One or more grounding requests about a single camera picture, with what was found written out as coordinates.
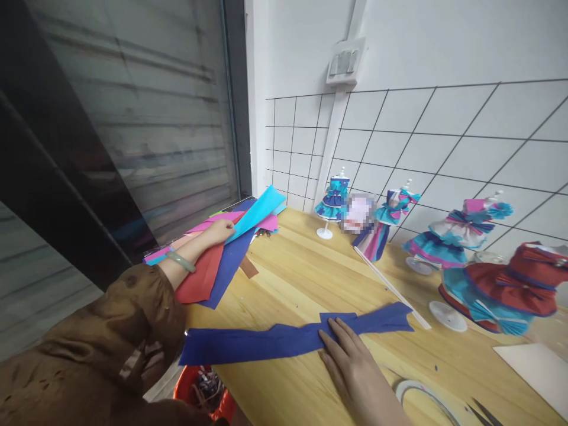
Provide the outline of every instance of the bow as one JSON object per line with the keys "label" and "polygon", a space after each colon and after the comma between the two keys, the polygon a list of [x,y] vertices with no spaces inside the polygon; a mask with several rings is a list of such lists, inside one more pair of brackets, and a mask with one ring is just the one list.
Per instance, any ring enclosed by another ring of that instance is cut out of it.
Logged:
{"label": "bow", "polygon": [[387,203],[383,203],[383,207],[386,209],[386,212],[389,214],[389,216],[396,220],[401,219],[401,212],[407,215],[409,211],[408,207],[396,208],[389,206]]}
{"label": "bow", "polygon": [[416,204],[418,201],[420,201],[421,197],[422,196],[420,194],[412,194],[412,193],[408,192],[406,189],[401,189],[401,192],[398,195],[399,200],[402,201],[406,198],[410,198],[410,201],[413,202],[414,204]]}
{"label": "bow", "polygon": [[528,285],[526,281],[516,280],[514,277],[509,275],[507,271],[500,273],[495,280],[495,284],[503,287],[512,287],[521,290],[523,293],[530,293],[532,296],[539,300],[549,300],[554,299],[556,296],[556,290],[549,290],[536,285]]}
{"label": "bow", "polygon": [[523,250],[521,255],[524,259],[531,260],[533,262],[540,262],[540,263],[550,263],[557,267],[561,267],[563,269],[568,269],[568,262],[565,261],[565,257],[559,256],[556,257],[552,253],[547,253],[542,250]]}
{"label": "bow", "polygon": [[469,314],[473,320],[492,321],[499,324],[505,334],[523,335],[528,330],[528,323],[521,319],[497,317],[481,300],[477,299],[469,306]]}
{"label": "bow", "polygon": [[459,210],[452,211],[448,215],[447,220],[466,224],[478,235],[489,234],[493,230],[493,228],[495,228],[495,225],[493,224],[485,224],[485,223],[478,224],[470,220],[467,220],[466,216]]}

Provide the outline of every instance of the white ruler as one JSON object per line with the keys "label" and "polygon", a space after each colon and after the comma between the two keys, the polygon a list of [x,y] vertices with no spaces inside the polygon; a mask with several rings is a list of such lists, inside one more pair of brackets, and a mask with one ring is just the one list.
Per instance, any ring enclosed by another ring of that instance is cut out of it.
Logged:
{"label": "white ruler", "polygon": [[412,307],[412,305],[410,304],[409,301],[407,301],[403,295],[401,295],[400,291],[398,291],[393,284],[390,283],[390,281],[387,280],[386,276],[384,276],[382,274],[382,272],[380,270],[377,269],[377,267],[375,265],[373,265],[373,262],[371,262],[369,259],[367,259],[365,257],[365,255],[361,252],[361,250],[359,250],[357,247],[353,247],[355,249],[355,251],[357,252],[357,254],[359,256],[361,256],[361,259],[363,259],[365,261],[366,264],[368,264],[370,266],[370,268],[383,280],[383,282],[385,283],[385,285],[389,288],[390,291],[392,291],[396,297],[398,297],[398,299],[404,303],[406,306],[408,306],[409,308],[412,309],[412,314],[414,315],[414,318],[416,318],[416,320],[420,323],[420,325],[422,325],[424,327],[425,330],[430,330],[432,328],[432,326],[428,323],[428,321],[426,321],[422,315],[420,315],[416,309],[414,309]]}

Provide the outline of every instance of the wrist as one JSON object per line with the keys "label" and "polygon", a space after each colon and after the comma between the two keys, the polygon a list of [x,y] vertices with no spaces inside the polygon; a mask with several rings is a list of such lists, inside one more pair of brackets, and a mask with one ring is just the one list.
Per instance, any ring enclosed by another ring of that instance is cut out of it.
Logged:
{"label": "wrist", "polygon": [[195,237],[194,241],[196,244],[199,244],[199,246],[203,248],[203,250],[207,250],[208,248],[216,244],[216,242],[208,232],[204,232],[201,235],[198,235],[197,237]]}

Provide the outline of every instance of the light blue paper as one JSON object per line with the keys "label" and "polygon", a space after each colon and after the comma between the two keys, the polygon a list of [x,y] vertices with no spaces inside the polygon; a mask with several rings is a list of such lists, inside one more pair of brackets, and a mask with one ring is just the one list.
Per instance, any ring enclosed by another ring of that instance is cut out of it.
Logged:
{"label": "light blue paper", "polygon": [[244,216],[235,225],[235,233],[225,242],[225,245],[239,238],[246,231],[254,228],[277,208],[286,197],[279,193],[274,186],[270,185],[263,195],[248,209]]}
{"label": "light blue paper", "polygon": [[149,260],[149,261],[147,261],[147,262],[145,261],[145,263],[146,263],[147,265],[149,265],[149,266],[152,266],[152,265],[155,265],[155,264],[160,263],[160,262],[161,262],[162,260],[164,260],[165,258],[166,258],[166,256],[159,256],[159,257],[155,257],[155,258],[153,258],[152,260]]}
{"label": "light blue paper", "polygon": [[278,207],[276,207],[271,214],[279,215],[286,208],[286,200],[282,201]]}

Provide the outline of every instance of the wooden tabletop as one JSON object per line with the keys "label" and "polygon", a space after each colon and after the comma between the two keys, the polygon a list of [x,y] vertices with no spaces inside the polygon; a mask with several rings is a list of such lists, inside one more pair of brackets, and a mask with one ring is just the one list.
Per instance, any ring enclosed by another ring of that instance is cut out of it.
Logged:
{"label": "wooden tabletop", "polygon": [[[320,312],[365,314],[397,301],[351,246],[353,235],[330,224],[333,238],[320,239],[317,217],[286,209],[280,231],[257,238],[248,257],[259,274],[239,269],[216,310],[192,305],[188,327],[266,330],[275,323],[319,322]],[[376,266],[432,325],[425,331],[408,315],[414,333],[366,334],[363,341],[391,385],[418,380],[450,406],[465,425],[481,423],[466,410],[472,397],[504,425],[560,425],[562,418],[493,351],[524,343],[469,323],[457,333],[438,323],[428,303],[440,298],[438,273],[421,276],[404,263],[399,247],[387,245]],[[228,364],[215,370],[250,421],[264,425],[350,425],[333,383],[316,352],[294,358]],[[449,420],[425,395],[412,390],[404,408],[415,425]]]}

